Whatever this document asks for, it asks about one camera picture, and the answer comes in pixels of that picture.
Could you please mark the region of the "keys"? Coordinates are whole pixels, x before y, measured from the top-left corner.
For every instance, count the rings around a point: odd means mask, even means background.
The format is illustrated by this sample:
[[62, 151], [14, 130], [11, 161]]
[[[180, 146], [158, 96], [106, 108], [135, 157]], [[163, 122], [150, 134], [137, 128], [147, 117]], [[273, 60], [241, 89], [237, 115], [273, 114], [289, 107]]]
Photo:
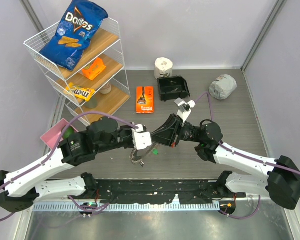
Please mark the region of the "keys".
[[165, 86], [165, 93], [174, 93], [181, 89], [181, 84], [176, 80], [167, 80]]

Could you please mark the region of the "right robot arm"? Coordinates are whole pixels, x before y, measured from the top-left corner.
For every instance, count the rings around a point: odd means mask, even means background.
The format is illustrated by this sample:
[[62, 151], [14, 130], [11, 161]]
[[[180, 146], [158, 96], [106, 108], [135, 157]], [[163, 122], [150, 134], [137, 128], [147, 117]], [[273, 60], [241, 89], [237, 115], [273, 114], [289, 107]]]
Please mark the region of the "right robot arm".
[[300, 200], [300, 171], [291, 158], [269, 158], [237, 149], [222, 141], [220, 126], [210, 119], [195, 126], [171, 114], [151, 137], [155, 143], [171, 148], [181, 141], [197, 143], [194, 149], [203, 161], [243, 171], [224, 171], [219, 176], [216, 191], [222, 197], [251, 193], [268, 197], [288, 210], [294, 210]]

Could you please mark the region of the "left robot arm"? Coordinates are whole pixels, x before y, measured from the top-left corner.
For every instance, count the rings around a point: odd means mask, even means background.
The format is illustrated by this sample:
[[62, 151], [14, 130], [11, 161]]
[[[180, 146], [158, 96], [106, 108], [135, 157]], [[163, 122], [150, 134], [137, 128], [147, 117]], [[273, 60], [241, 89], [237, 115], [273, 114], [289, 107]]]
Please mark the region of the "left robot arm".
[[83, 173], [70, 179], [52, 180], [51, 177], [83, 163], [95, 160], [96, 155], [119, 148], [134, 148], [134, 129], [118, 126], [112, 118], [102, 117], [85, 131], [74, 132], [63, 139], [55, 151], [15, 172], [0, 171], [0, 207], [17, 213], [35, 202], [71, 196], [91, 199], [97, 193], [97, 182], [92, 174]]

